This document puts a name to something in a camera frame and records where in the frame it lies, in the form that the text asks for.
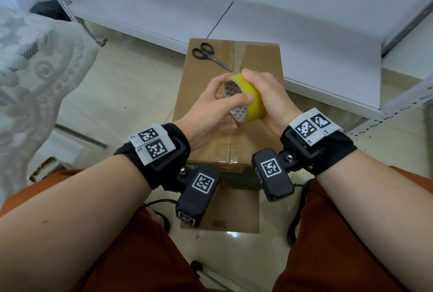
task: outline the cardboard box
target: cardboard box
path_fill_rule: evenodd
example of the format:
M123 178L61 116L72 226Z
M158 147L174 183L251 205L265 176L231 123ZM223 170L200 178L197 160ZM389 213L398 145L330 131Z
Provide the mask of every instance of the cardboard box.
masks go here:
M191 39L173 121L189 111L212 78L226 73L213 61L198 60L192 56L192 48L200 47L202 42L210 43L214 47L214 56L231 68L234 74L243 68L271 72L283 84L280 48L277 44ZM258 191L261 186L252 170L251 156L269 147L276 152L282 150L279 138L257 120L236 131L217 133L206 146L191 153L189 165L213 164L222 173L219 188L198 229L259 233Z

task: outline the packing tape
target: packing tape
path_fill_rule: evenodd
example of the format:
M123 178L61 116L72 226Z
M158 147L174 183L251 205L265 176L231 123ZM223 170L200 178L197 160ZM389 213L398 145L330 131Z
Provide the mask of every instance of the packing tape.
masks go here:
M254 101L242 108L234 108L230 112L233 118L238 123L248 123L257 119L261 119L266 115L266 109L263 105L262 97L258 90L249 82L247 82L242 73L235 74L226 78L224 84L225 97L230 97L236 94L244 93L254 96Z

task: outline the scissors blade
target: scissors blade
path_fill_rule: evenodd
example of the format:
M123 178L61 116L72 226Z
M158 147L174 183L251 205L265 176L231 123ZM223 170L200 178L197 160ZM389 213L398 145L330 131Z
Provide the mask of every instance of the scissors blade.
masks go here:
M227 66L225 66L220 60L217 60L215 57L212 56L210 59L213 60L219 66L221 66L223 69L229 71L230 73L232 72Z

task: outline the tape roll inner core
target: tape roll inner core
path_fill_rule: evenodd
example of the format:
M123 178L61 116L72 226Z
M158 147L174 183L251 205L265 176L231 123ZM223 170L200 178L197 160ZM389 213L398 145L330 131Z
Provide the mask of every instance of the tape roll inner core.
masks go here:
M236 94L241 94L241 87L233 80L228 80L225 85L226 97L230 97ZM233 118L238 122L243 122L246 120L248 109L246 107L234 108L230 111Z

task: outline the hand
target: hand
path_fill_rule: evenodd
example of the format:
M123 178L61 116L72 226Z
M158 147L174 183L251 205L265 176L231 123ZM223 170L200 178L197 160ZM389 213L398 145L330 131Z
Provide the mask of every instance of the hand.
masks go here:
M242 76L260 92L265 105L266 116L263 124L277 137L281 137L291 121L302 114L290 100L283 86L269 73L259 73L248 69L242 70Z
M223 122L223 119L230 110L247 106L254 100L250 94L236 94L229 98L217 95L219 87L231 75L232 73L226 73L213 78L189 112L174 122L187 137L191 151L206 144L217 131L237 129L239 126L236 123Z

